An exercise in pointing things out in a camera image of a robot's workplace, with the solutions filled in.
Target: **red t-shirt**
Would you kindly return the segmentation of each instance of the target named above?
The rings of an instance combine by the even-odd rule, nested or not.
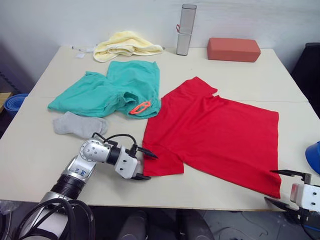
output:
[[[280,198],[279,115],[212,96],[217,89],[198,77],[165,95],[149,118],[143,147],[145,176],[184,173],[184,164],[254,191]]]

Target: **table surface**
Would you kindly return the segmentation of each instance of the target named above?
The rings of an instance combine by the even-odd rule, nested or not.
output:
[[[191,48],[188,56],[177,56],[169,49],[161,55],[122,56],[116,60],[156,61],[161,96],[184,80],[198,76],[218,88],[224,98],[279,112],[279,169],[311,173],[312,183],[320,185],[319,175],[305,159],[306,147],[320,140],[320,120],[274,51],[262,49],[257,62],[244,63],[206,60],[205,50]],[[71,134],[55,134],[52,120],[61,113],[48,111],[47,105],[84,71],[105,73],[108,63],[97,63],[90,54],[83,59],[75,55],[71,49],[60,48],[0,139],[0,199],[38,202],[78,153],[84,140]],[[110,122],[106,136],[128,133],[142,142],[146,119],[128,118],[118,112],[106,119]],[[120,141],[130,147],[128,139]],[[300,179],[281,179],[281,200],[288,203],[291,185],[300,183]],[[263,194],[187,165],[184,174],[134,181],[121,178],[111,165],[97,164],[79,199],[103,206],[277,210],[265,202]]]

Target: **clothing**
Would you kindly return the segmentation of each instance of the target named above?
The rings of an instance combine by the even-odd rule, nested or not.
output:
[[[78,116],[67,111],[52,121],[56,134],[75,134],[83,139],[90,139],[93,133],[105,134],[109,123],[99,117]]]
[[[212,96],[195,77],[162,98],[143,147],[145,176],[182,174],[183,163],[234,184],[280,198],[277,112]]]
[[[87,71],[48,108],[89,117],[105,117],[114,111],[137,119],[154,117],[161,108],[159,77],[156,62],[113,61],[107,76]],[[139,114],[130,114],[145,101],[149,101],[151,106]]]
[[[103,41],[94,49],[93,57],[98,62],[107,62],[119,54],[125,56],[149,56],[161,54],[163,48],[144,40],[132,31],[115,33],[108,41]]]

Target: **gray sock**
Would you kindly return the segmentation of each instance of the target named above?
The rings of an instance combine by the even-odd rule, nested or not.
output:
[[[83,139],[91,138],[94,132],[105,134],[109,123],[99,117],[78,116],[67,111],[52,121],[56,134],[75,134]]]

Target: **teal shirt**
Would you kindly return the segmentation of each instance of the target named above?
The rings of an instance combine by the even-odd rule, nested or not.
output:
[[[105,117],[114,111],[138,119],[154,117],[161,108],[159,75],[156,62],[112,61],[106,76],[87,71],[79,81],[57,96],[48,108],[90,117]],[[145,111],[129,113],[146,101],[151,106]]]

